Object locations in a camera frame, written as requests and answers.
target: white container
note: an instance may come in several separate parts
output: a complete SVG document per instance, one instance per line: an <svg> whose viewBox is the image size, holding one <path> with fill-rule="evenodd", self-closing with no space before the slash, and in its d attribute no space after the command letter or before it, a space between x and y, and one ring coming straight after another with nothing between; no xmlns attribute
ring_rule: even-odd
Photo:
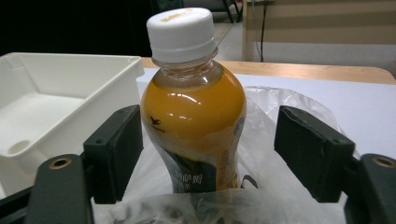
<svg viewBox="0 0 396 224"><path fill-rule="evenodd" d="M33 185L38 166L139 104L139 57L11 53L0 57L0 199Z"/></svg>

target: bottle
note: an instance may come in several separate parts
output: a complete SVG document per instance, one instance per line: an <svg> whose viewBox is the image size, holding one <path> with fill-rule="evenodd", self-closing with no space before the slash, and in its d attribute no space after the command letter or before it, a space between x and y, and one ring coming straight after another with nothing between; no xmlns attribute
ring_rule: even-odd
<svg viewBox="0 0 396 224"><path fill-rule="evenodd" d="M215 62L212 14L182 8L147 22L152 61L141 115L174 192L237 188L236 148L246 116L242 85Z"/></svg>

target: clear plastic bag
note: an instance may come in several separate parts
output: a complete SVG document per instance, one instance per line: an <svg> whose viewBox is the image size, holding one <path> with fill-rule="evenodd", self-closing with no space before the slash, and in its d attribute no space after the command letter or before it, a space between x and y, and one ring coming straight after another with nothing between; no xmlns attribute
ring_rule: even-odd
<svg viewBox="0 0 396 224"><path fill-rule="evenodd" d="M247 118L237 149L238 177L257 189L172 194L166 167L149 138L122 202L94 205L96 223L345 223L342 203L317 203L274 151L280 105L301 108L341 132L325 106L298 92L247 87Z"/></svg>

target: beige wall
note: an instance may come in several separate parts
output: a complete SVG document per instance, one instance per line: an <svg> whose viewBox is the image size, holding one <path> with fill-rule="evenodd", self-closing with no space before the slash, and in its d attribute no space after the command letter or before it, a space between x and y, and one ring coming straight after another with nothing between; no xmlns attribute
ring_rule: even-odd
<svg viewBox="0 0 396 224"><path fill-rule="evenodd" d="M244 8L244 43L260 41L262 2ZM396 44L396 0L275 0L264 42Z"/></svg>

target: bottle cap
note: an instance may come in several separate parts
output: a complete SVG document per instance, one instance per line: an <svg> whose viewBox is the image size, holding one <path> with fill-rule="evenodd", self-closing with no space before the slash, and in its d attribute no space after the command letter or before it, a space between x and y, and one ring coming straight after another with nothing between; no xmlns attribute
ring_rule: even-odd
<svg viewBox="0 0 396 224"><path fill-rule="evenodd" d="M152 16L148 22L152 58L163 63L186 63L216 49L212 13L205 8L180 8Z"/></svg>

